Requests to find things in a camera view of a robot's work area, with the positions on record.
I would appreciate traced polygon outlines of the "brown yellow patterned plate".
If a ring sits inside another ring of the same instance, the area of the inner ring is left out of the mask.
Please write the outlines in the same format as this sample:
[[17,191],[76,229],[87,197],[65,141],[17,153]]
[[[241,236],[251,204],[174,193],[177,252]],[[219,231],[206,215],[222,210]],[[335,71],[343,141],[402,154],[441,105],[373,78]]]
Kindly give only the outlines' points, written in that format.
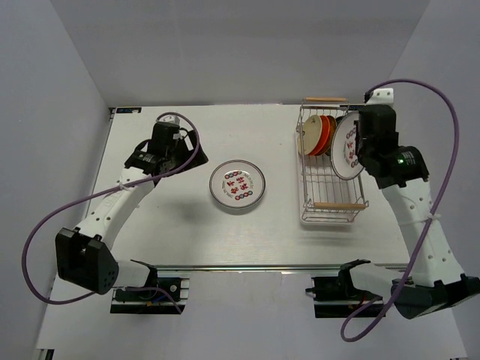
[[329,137],[328,149],[325,151],[325,155],[328,157],[331,157],[333,145],[335,142],[335,134],[338,128],[338,121],[334,117],[329,117],[328,119],[330,122],[330,137]]

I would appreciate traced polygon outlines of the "orange plastic plate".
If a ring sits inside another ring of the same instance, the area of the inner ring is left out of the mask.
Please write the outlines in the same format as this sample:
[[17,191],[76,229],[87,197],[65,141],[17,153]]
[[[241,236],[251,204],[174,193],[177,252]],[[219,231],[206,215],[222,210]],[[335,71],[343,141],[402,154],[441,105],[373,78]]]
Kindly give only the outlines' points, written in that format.
[[321,115],[322,133],[319,142],[314,150],[310,153],[313,156],[324,155],[331,147],[333,136],[335,135],[337,122],[331,115]]

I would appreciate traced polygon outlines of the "cream beige plate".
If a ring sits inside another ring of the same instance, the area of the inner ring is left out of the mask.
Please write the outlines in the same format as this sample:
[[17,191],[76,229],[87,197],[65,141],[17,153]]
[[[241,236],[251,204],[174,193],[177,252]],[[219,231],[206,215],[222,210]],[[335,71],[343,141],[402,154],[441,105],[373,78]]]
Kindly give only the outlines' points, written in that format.
[[323,132],[323,123],[318,115],[311,115],[302,125],[303,153],[309,155],[317,146]]

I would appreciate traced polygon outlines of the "white plate red characters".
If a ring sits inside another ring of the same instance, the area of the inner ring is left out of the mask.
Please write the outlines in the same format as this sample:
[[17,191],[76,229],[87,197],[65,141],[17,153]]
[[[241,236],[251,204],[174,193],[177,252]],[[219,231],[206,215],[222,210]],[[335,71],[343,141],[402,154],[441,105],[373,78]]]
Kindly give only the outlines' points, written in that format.
[[228,160],[211,173],[209,191],[213,199],[227,209],[243,210],[255,206],[266,191],[261,169],[246,160]]

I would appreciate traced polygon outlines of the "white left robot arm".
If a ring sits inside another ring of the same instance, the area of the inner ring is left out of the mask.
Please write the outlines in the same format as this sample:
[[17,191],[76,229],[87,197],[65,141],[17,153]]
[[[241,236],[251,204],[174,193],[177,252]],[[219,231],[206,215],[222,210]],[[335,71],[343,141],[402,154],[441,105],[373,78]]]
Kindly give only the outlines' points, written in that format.
[[116,187],[73,229],[57,233],[57,271],[62,280],[98,295],[128,287],[141,299],[157,294],[153,268],[136,260],[117,260],[112,249],[128,218],[161,179],[207,163],[198,130],[180,125],[187,120],[177,112],[159,115],[150,138],[124,162]]

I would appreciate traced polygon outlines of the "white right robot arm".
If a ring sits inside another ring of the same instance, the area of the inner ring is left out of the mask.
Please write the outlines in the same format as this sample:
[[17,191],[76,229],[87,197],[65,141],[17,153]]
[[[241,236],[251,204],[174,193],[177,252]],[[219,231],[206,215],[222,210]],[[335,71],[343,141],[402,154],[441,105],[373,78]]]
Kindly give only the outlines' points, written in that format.
[[387,307],[395,306],[409,320],[477,296],[479,278],[465,274],[436,216],[440,199],[431,197],[421,152],[399,143],[392,89],[367,92],[356,125],[358,162],[391,206],[409,263],[400,274],[363,262],[340,278],[340,293],[356,299],[367,290],[382,296]]

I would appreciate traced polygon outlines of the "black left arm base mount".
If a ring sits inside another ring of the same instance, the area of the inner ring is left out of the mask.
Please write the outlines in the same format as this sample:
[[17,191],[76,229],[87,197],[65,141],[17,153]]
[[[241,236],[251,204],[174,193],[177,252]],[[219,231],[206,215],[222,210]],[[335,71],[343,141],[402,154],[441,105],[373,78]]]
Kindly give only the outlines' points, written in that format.
[[112,288],[111,314],[180,315],[185,309],[190,275],[138,260],[120,262]]

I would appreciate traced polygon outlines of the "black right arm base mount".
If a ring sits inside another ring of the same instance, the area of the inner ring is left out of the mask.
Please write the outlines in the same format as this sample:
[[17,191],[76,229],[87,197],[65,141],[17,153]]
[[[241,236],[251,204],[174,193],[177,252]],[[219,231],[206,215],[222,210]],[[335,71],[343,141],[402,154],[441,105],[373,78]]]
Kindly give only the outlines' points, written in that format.
[[304,290],[313,299],[317,319],[346,319],[364,305],[356,318],[374,318],[390,296],[393,271],[366,259],[343,264],[335,275],[321,274],[311,278]]

